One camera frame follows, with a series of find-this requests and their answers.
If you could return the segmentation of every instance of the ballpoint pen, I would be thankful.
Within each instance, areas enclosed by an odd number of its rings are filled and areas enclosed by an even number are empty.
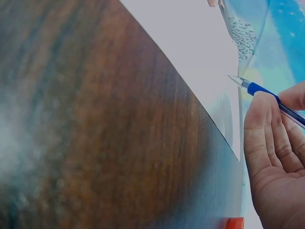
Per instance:
[[[267,92],[269,94],[272,94],[277,100],[277,103],[278,103],[278,106],[280,108],[281,113],[284,114],[285,116],[287,116],[288,118],[290,118],[295,123],[297,123],[303,129],[305,129],[305,116],[303,114],[285,106],[276,94],[273,94],[272,92],[270,92],[267,89],[261,87],[260,85],[257,85],[256,83],[253,83],[253,82],[251,82],[249,80],[246,80],[242,77],[233,76],[233,75],[229,75],[229,77],[235,83],[237,83],[239,87],[247,89],[248,94],[250,94],[252,96],[254,95],[255,92],[258,92],[258,91]]]

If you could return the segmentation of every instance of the human hand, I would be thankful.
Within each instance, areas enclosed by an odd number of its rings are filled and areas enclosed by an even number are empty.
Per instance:
[[[218,0],[208,0],[208,3],[210,7],[215,7],[217,6]]]
[[[305,82],[279,94],[305,110]],[[274,96],[254,95],[244,122],[244,153],[255,210],[265,229],[305,228],[305,136]]]

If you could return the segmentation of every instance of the wood grain surface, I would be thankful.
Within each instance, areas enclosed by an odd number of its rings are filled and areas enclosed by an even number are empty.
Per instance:
[[[117,0],[0,0],[0,228],[222,228],[242,166]]]

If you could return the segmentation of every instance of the orange object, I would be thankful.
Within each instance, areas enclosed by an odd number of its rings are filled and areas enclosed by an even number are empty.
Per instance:
[[[225,229],[244,229],[244,218],[229,218]]]

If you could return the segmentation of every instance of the sheet of paper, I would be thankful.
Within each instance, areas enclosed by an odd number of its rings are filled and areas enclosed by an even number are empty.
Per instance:
[[[171,61],[240,159],[238,52],[207,0],[121,0]]]

